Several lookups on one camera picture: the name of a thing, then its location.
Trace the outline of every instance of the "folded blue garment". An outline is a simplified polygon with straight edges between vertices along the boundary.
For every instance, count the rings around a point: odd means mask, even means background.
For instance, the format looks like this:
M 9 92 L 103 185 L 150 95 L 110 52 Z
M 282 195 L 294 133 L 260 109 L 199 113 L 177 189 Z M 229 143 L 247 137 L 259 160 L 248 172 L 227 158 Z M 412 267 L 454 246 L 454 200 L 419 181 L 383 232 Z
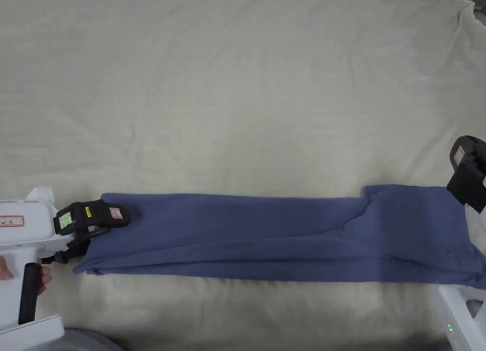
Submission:
M 132 222 L 93 239 L 76 273 L 486 289 L 486 257 L 442 187 L 369 186 L 363 198 L 112 194 Z

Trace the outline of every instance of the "green label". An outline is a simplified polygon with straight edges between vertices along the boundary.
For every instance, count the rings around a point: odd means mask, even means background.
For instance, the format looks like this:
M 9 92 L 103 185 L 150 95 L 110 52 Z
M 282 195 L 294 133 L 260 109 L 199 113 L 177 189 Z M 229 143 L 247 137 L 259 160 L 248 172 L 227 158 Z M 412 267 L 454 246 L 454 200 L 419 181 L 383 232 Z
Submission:
M 72 223 L 73 220 L 71 219 L 71 212 L 67 212 L 66 214 L 63 214 L 59 217 L 59 224 L 61 225 L 61 229 Z

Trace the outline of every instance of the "white handheld device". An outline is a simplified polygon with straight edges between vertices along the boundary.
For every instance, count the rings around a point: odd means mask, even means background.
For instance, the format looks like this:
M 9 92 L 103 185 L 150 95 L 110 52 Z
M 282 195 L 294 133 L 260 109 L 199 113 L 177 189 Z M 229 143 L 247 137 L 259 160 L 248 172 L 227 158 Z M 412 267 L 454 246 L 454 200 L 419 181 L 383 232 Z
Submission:
M 60 315 L 35 320 L 40 288 L 39 258 L 67 249 L 73 234 L 56 234 L 54 194 L 35 188 L 24 201 L 0 202 L 0 256 L 14 275 L 0 281 L 0 349 L 32 349 L 64 334 Z

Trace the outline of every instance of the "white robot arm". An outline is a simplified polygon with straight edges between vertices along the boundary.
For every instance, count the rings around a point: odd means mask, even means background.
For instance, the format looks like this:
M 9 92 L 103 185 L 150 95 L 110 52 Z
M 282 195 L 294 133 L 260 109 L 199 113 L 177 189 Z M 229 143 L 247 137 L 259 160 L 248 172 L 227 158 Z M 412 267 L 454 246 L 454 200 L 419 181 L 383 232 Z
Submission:
M 56 234 L 54 194 L 50 188 L 34 189 L 24 201 L 0 203 L 0 256 L 14 275 L 0 282 L 0 345 L 5 350 L 28 350 L 64 334 L 60 315 L 35 321 L 40 288 L 41 257 L 67 250 L 73 234 Z
M 454 168 L 447 189 L 486 231 L 486 143 L 462 136 L 452 146 Z M 432 304 L 454 351 L 486 350 L 486 290 L 438 286 Z
M 123 218 L 113 217 L 112 207 Z M 58 211 L 50 188 L 35 188 L 24 201 L 0 202 L 0 256 L 14 275 L 11 281 L 0 281 L 0 350 L 30 350 L 64 334 L 59 315 L 35 320 L 39 259 L 66 264 L 86 253 L 92 237 L 129 223 L 123 206 L 102 200 L 76 202 Z

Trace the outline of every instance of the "white bedsheet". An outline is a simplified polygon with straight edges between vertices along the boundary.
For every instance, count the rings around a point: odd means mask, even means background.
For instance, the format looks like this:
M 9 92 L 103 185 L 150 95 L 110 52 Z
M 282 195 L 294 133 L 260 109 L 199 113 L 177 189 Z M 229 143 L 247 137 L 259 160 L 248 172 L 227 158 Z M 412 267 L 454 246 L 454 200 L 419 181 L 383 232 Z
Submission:
M 486 30 L 463 0 L 0 0 L 2 199 L 39 185 L 59 208 L 106 191 L 445 185 L 454 139 L 485 127 Z M 431 286 L 71 269 L 54 266 L 38 315 L 131 350 L 409 350 L 442 336 Z

